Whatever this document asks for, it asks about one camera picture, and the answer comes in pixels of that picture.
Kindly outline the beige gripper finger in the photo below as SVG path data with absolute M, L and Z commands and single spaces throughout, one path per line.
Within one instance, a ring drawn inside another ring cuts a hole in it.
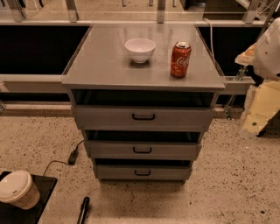
M 253 66 L 255 61 L 256 44 L 251 45 L 246 51 L 239 54 L 234 62 L 242 66 Z
M 265 80 L 259 87 L 251 86 L 244 107 L 240 134 L 257 136 L 280 111 L 280 82 Z

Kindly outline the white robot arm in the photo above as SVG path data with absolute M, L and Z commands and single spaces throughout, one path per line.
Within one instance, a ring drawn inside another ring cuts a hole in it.
M 280 110 L 280 18 L 234 62 L 252 66 L 254 73 L 263 78 L 262 84 L 253 90 L 241 126 L 244 137 L 257 136 Z

